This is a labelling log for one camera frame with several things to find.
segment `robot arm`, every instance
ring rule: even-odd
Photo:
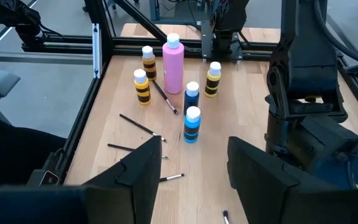
[[[0,24],[15,27],[27,45],[43,44],[40,14],[19,0],[0,0]]]

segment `black metal frame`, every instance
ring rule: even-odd
[[[127,0],[114,0],[123,10],[125,10],[130,16],[132,16],[139,24],[146,28],[156,39],[152,38],[133,38],[133,37],[113,37],[109,28],[109,22],[104,13],[104,7],[102,0],[85,0],[86,7],[89,10],[89,16],[93,24],[99,24],[102,33],[102,62],[103,72],[101,78],[94,78],[89,86],[89,90],[85,96],[80,111],[75,119],[73,128],[68,136],[65,144],[65,155],[63,155],[58,162],[58,176],[60,177],[60,183],[62,184],[67,175],[67,171],[72,162],[82,132],[85,128],[88,116],[92,109],[98,90],[101,86],[104,74],[109,65],[110,59],[113,55],[129,55],[129,56],[141,56],[142,47],[150,45],[154,48],[154,54],[158,57],[162,56],[162,45],[166,42],[167,36],[150,20],[148,20],[140,11],[138,11]],[[202,58],[208,59],[202,54],[203,47],[201,40],[181,40],[185,45],[185,57],[186,58]],[[61,45],[66,44],[81,44],[81,45]],[[50,35],[44,46],[41,47],[29,47],[23,45],[23,50],[26,52],[47,52],[47,53],[64,53],[64,54],[92,54],[92,37],[91,36],[78,36],[78,35],[65,35],[62,40],[60,37]],[[250,45],[245,46],[245,50],[242,50],[242,58],[239,60],[254,60],[254,61],[268,61],[271,55],[271,51],[276,48],[277,44],[263,43],[263,42],[251,42]],[[343,57],[338,58],[339,72],[345,79],[349,88],[358,100],[358,79],[348,75],[344,67],[347,66]]]

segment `pink bottle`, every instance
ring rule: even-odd
[[[167,43],[162,46],[162,57],[165,91],[177,94],[183,88],[183,64],[185,62],[185,47],[180,43],[178,34],[168,34]]]

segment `gray floor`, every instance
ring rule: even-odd
[[[170,9],[172,2],[160,1]],[[45,26],[62,34],[90,35],[91,23],[82,11],[82,0],[38,0],[34,9],[40,12]],[[149,2],[135,5],[149,17]],[[247,27],[280,27],[281,1],[250,0],[247,6]],[[121,8],[110,10],[117,34],[127,22],[134,20]],[[161,14],[166,9],[161,7]],[[358,48],[358,0],[329,0],[328,12]],[[207,18],[205,12],[193,10],[196,20]],[[187,2],[166,17],[192,20]],[[0,52],[22,52],[17,34],[10,32],[0,42]],[[21,76],[12,93],[0,102],[0,110],[16,126],[25,126],[66,137],[81,106],[91,81],[92,66],[0,63],[1,70]]]

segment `yellow and black striped bottle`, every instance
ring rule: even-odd
[[[155,56],[153,54],[153,48],[150,46],[144,46],[142,48],[143,53],[143,68],[146,71],[147,78],[150,81],[157,79],[157,68],[155,67]]]
[[[148,105],[151,101],[149,79],[146,77],[146,72],[143,69],[135,70],[135,87],[137,99],[141,105]]]
[[[221,79],[222,66],[219,62],[212,62],[206,76],[205,95],[208,97],[216,96],[218,92],[219,81]]]

